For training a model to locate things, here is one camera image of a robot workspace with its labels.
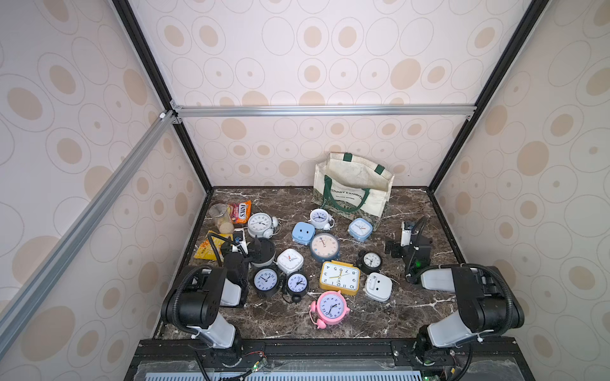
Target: black alarm clock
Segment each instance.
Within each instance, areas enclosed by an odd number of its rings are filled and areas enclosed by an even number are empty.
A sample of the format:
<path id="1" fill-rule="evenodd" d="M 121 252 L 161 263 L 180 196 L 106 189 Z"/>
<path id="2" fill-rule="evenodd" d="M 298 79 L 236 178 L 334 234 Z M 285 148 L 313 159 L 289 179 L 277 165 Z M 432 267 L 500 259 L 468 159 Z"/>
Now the black alarm clock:
<path id="1" fill-rule="evenodd" d="M 360 250 L 356 266 L 365 274 L 370 274 L 371 272 L 379 272 L 381 263 L 382 261 L 379 254 Z"/>
<path id="2" fill-rule="evenodd" d="M 288 294 L 293 303 L 299 303 L 307 291 L 309 291 L 309 281 L 305 274 L 297 271 L 285 276 L 282 292 Z"/>
<path id="3" fill-rule="evenodd" d="M 261 299 L 271 299 L 279 290 L 279 274 L 275 266 L 254 268 L 252 285 Z"/>

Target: canvas tote bag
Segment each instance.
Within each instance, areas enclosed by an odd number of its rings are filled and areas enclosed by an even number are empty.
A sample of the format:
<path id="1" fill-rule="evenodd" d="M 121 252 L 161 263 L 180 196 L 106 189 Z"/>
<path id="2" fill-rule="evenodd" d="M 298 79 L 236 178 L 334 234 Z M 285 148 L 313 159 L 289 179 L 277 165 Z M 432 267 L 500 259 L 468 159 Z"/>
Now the canvas tote bag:
<path id="1" fill-rule="evenodd" d="M 361 217 L 377 230 L 394 175 L 382 165 L 349 153 L 331 153 L 315 165 L 314 203 L 349 219 Z"/>

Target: plastic container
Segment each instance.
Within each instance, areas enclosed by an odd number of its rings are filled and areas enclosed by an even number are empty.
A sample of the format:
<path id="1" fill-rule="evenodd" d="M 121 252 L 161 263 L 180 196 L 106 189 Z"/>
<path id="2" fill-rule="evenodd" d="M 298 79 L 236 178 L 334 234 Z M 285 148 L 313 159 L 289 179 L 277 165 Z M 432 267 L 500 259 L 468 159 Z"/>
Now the plastic container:
<path id="1" fill-rule="evenodd" d="M 235 228 L 233 228 L 233 223 L 231 222 L 231 215 L 227 204 L 212 205 L 210 208 L 210 216 L 221 234 L 231 234 L 233 233 L 233 230 L 235 230 Z"/>

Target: dark marble surface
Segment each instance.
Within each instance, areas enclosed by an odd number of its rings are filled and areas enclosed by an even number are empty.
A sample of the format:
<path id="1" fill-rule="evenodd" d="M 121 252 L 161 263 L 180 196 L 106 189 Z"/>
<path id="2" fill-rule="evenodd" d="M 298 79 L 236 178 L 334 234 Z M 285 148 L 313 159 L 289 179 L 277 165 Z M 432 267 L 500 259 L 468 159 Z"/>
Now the dark marble surface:
<path id="1" fill-rule="evenodd" d="M 299 304 L 287 304 L 278 292 L 269 301 L 260 300 L 250 289 L 244 308 L 222 308 L 221 313 L 228 322 L 237 326 L 244 338 L 404 338 L 414 337 L 424 324 L 441 320 L 456 310 L 455 297 L 450 293 L 424 290 L 420 285 L 411 285 L 404 280 L 404 263 L 400 258 L 384 254 L 384 243 L 388 238 L 400 239 L 402 220 L 415 221 L 429 215 L 426 236 L 433 242 L 432 263 L 456 263 L 455 256 L 439 220 L 432 209 L 428 195 L 423 190 L 394 188 L 384 222 L 363 243 L 354 240 L 347 232 L 350 220 L 339 215 L 331 233 L 341 242 L 340 260 L 355 263 L 357 253 L 365 249 L 378 253 L 383 260 L 381 272 L 392 278 L 392 295 L 387 302 L 369 299 L 364 292 L 366 274 L 362 273 L 360 291 L 356 296 L 346 296 L 351 312 L 336 326 L 318 330 L 309 318 L 309 304 L 317 300 L 324 291 L 319 287 L 321 264 L 309 253 L 309 247 L 292 241 L 292 228 L 298 221 L 307 221 L 309 212 L 317 208 L 312 203 L 311 188 L 220 188 L 216 189 L 212 204 L 217 202 L 242 202 L 251 200 L 253 213 L 265 212 L 277 216 L 282 224 L 280 234 L 273 237 L 276 255 L 292 247 L 304 257 L 303 271 L 309 275 L 310 292 Z M 196 248 L 205 239 L 214 224 L 207 217 Z M 212 265 L 215 262 L 193 259 L 193 265 Z M 166 339 L 187 338 L 171 325 L 161 326 L 157 337 Z"/>

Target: wall panel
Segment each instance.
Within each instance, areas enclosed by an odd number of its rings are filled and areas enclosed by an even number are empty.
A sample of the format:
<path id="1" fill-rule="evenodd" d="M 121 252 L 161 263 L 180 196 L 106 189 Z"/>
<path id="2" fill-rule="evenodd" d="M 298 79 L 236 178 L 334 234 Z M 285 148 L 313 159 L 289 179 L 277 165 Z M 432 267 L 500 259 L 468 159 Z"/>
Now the wall panel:
<path id="1" fill-rule="evenodd" d="M 464 115 L 185 118 L 212 185 L 314 184 L 315 164 L 351 152 L 396 175 L 394 186 L 427 186 Z"/>
<path id="2" fill-rule="evenodd" d="M 0 4 L 0 311 L 159 115 L 113 10 Z"/>
<path id="3" fill-rule="evenodd" d="M 464 257 L 515 291 L 537 380 L 610 371 L 609 10 L 552 3 L 436 192 Z"/>
<path id="4" fill-rule="evenodd" d="M 474 102 L 528 0 L 131 1 L 183 105 Z"/>
<path id="5" fill-rule="evenodd" d="M 0 380 L 123 380 L 150 338 L 204 192 L 165 132 L 0 362 Z"/>

